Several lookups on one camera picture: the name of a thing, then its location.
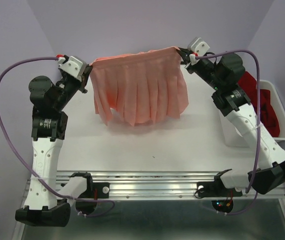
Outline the pink pleated skirt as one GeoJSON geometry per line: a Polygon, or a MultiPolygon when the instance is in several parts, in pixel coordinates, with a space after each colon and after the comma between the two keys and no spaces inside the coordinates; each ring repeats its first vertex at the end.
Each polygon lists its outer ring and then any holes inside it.
{"type": "Polygon", "coordinates": [[[95,112],[105,125],[112,110],[134,126],[178,119],[189,105],[176,46],[100,57],[90,66],[95,112]]]}

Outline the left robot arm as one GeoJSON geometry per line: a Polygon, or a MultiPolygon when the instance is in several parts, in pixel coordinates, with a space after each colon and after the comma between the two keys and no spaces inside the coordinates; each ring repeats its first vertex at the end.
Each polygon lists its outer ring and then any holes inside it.
{"type": "Polygon", "coordinates": [[[57,166],[68,116],[63,108],[80,91],[86,93],[89,71],[79,78],[61,71],[61,80],[53,83],[47,76],[37,76],[28,85],[32,109],[33,174],[23,208],[15,213],[18,222],[36,227],[65,227],[71,206],[79,196],[94,191],[90,173],[73,173],[61,193],[56,193],[57,166]]]}

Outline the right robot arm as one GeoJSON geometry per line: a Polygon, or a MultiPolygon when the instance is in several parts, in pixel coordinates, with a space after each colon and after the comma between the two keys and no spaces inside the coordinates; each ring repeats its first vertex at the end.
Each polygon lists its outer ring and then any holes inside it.
{"type": "Polygon", "coordinates": [[[254,189],[266,194],[285,183],[285,150],[281,148],[262,124],[260,110],[254,107],[238,82],[245,73],[242,58],[234,51],[199,56],[191,49],[178,48],[189,74],[196,74],[214,89],[212,99],[221,114],[238,130],[248,146],[255,151],[252,171],[227,169],[219,172],[214,182],[203,190],[224,195],[230,189],[254,189]]]}

